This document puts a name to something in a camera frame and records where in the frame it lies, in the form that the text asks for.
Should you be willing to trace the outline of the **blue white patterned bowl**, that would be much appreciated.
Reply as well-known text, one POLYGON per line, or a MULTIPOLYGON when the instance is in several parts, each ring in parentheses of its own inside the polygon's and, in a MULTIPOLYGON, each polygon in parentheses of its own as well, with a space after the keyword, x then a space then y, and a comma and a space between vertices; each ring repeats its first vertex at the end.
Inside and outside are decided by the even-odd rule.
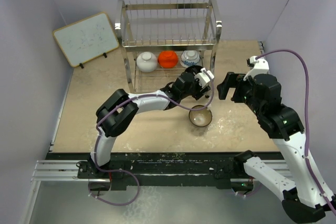
POLYGON ((184 68, 197 65, 200 63, 200 61, 201 61, 200 55, 198 51, 195 50, 185 50, 182 52, 180 57, 180 64, 184 68))

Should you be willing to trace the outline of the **orange plastic bowl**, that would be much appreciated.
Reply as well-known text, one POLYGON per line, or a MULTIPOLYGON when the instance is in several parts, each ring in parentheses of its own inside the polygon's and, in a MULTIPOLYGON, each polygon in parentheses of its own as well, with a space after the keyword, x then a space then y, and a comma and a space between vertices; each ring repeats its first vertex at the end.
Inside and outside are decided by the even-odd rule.
POLYGON ((162 51, 158 56, 158 63, 162 68, 173 68, 178 63, 178 56, 174 51, 162 51))

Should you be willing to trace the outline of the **brown beige bowl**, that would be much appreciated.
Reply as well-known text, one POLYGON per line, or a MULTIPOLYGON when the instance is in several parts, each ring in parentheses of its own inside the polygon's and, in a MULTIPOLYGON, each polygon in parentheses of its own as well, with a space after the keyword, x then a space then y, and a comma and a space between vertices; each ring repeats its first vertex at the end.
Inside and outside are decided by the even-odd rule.
POLYGON ((193 110, 189 111, 188 118, 190 122, 197 127, 206 127, 212 122, 212 112, 206 107, 202 110, 194 111, 194 109, 203 108, 203 105, 196 105, 192 107, 193 110))

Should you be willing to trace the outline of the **white ceramic bowl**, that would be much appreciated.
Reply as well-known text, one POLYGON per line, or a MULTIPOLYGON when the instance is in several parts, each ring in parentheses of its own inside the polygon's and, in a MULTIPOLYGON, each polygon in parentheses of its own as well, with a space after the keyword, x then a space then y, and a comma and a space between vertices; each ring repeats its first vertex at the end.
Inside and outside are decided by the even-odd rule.
POLYGON ((142 72, 152 72, 157 69, 158 61, 156 55, 151 52, 142 52, 136 59, 136 65, 142 72))

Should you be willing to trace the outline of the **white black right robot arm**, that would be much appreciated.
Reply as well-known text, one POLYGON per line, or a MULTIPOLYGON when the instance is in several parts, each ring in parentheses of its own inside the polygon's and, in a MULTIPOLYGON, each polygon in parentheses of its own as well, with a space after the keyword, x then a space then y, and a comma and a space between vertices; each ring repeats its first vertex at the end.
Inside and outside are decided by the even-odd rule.
POLYGON ((234 173, 260 181, 281 201, 287 216, 295 223, 317 222, 335 208, 335 194, 323 181, 311 157, 305 156, 307 135, 297 112, 281 101, 281 84, 270 74, 244 79, 243 74, 228 72, 217 86, 224 100, 233 88, 231 100, 246 104, 260 127, 278 146, 292 175, 288 180, 266 165, 254 152, 235 156, 234 173))

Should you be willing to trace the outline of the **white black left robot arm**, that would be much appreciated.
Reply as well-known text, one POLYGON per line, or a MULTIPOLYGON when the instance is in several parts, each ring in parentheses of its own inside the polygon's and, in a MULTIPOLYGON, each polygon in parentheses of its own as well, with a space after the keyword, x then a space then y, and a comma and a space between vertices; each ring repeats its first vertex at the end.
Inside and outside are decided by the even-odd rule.
POLYGON ((90 173, 96 178, 107 174, 107 164, 116 138, 126 131, 137 114, 166 111, 175 107, 197 111, 197 108, 181 105, 181 101, 187 97, 199 100, 210 91, 212 94, 207 103, 210 105, 214 97, 214 79, 210 70, 193 66, 185 69, 174 82, 155 92, 133 94, 124 89, 115 91, 96 111, 98 137, 90 154, 90 173))

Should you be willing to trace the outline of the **stainless steel dish rack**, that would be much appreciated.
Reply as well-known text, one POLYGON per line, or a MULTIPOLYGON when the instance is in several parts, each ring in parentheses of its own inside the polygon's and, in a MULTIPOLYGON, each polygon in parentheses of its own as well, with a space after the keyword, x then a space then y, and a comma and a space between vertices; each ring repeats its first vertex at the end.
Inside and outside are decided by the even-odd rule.
POLYGON ((217 48, 222 34, 222 18, 217 0, 175 0, 161 2, 126 2, 118 0, 114 30, 121 46, 126 80, 130 92, 152 92, 174 81, 184 71, 158 66, 144 73, 136 63, 145 51, 158 56, 171 50, 178 55, 196 50, 200 66, 215 71, 217 48))

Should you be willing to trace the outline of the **small framed whiteboard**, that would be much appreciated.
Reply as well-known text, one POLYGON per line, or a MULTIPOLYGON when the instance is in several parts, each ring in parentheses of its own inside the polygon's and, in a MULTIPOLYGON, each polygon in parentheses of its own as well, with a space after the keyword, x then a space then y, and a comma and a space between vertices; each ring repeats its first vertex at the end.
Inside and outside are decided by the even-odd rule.
POLYGON ((118 48, 119 43, 105 12, 92 15, 52 32, 74 68, 118 48))

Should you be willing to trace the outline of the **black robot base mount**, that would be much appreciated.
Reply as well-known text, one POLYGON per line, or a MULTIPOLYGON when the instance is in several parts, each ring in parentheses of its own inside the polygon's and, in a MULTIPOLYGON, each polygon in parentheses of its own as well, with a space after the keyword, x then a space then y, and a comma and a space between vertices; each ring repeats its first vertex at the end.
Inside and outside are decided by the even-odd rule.
POLYGON ((49 153, 46 161, 55 162, 57 170, 73 170, 74 179, 111 182, 112 190, 128 186, 216 187, 229 189, 247 175, 236 169, 236 152, 111 153, 110 162, 98 171, 89 153, 49 153))

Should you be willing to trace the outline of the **aluminium extrusion rail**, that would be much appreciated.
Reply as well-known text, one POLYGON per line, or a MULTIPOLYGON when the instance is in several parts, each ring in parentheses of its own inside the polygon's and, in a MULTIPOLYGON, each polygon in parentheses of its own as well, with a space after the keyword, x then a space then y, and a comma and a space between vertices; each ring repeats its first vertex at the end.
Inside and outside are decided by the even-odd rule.
POLYGON ((107 179, 78 178, 78 160, 39 160, 33 182, 109 182, 107 179))

